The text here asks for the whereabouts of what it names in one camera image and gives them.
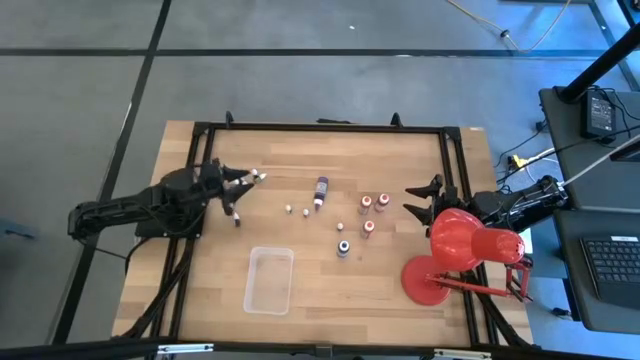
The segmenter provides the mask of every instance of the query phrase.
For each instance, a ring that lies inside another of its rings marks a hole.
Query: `clear plastic container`
[[[289,312],[293,251],[254,247],[249,259],[249,276],[244,293],[244,311],[285,315]]]

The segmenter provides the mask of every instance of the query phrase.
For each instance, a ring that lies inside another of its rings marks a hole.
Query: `lamp base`
[[[402,287],[407,296],[416,304],[438,305],[449,297],[451,289],[426,281],[427,274],[441,274],[444,271],[431,256],[416,256],[402,269]]]

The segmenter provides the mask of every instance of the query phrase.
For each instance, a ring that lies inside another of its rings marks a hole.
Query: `lamp shade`
[[[467,271],[484,260],[513,264],[524,255],[524,242],[513,231],[489,229],[460,209],[443,211],[431,229],[431,253],[443,269]]]

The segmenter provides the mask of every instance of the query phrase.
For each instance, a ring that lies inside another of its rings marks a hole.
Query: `bottle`
[[[363,239],[368,239],[371,233],[373,232],[374,228],[375,228],[375,224],[373,223],[373,221],[370,221],[370,220],[365,221],[365,223],[362,225],[360,236]]]
[[[320,176],[318,178],[318,182],[316,183],[316,193],[313,196],[313,206],[315,206],[316,211],[320,209],[320,206],[324,204],[324,198],[327,196],[327,190],[329,189],[329,179]]]
[[[389,195],[380,194],[380,196],[378,196],[378,200],[376,201],[376,204],[373,206],[373,208],[377,212],[383,212],[384,208],[389,204],[389,201],[391,201],[391,198],[389,198]]]
[[[342,240],[338,243],[338,257],[345,258],[347,257],[347,253],[349,253],[349,242]]]
[[[371,207],[371,198],[368,196],[363,196],[360,200],[360,207],[358,208],[358,212],[360,215],[367,215],[369,212],[369,208]]]

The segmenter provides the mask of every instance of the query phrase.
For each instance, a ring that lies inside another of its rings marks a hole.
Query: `black power adapter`
[[[587,91],[582,97],[580,136],[586,139],[602,137],[598,142],[609,144],[616,139],[616,111],[602,91]]]

